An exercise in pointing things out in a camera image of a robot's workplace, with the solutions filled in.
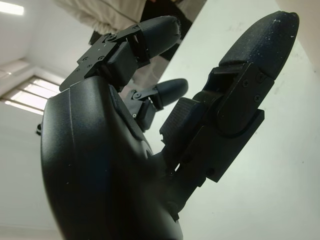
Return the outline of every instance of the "fabric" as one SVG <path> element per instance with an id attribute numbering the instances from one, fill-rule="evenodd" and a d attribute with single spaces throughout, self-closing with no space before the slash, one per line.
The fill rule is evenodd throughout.
<path id="1" fill-rule="evenodd" d="M 146 0 L 53 1 L 79 22 L 101 35 L 116 33 L 139 23 L 146 4 Z"/>

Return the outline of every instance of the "robotic hand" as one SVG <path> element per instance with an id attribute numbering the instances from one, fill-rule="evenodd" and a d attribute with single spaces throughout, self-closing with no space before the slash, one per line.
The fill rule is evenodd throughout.
<path id="1" fill-rule="evenodd" d="M 206 178 L 219 181 L 264 120 L 258 107 L 298 26 L 295 13 L 281 11 L 257 21 L 193 99 L 180 98 L 184 79 L 133 91 L 124 102 L 118 95 L 137 68 L 180 38 L 175 17 L 102 36 L 43 115 L 44 185 L 64 238 L 181 240 L 178 213 Z M 165 147 L 153 155 L 143 132 L 177 99 L 160 129 Z"/>

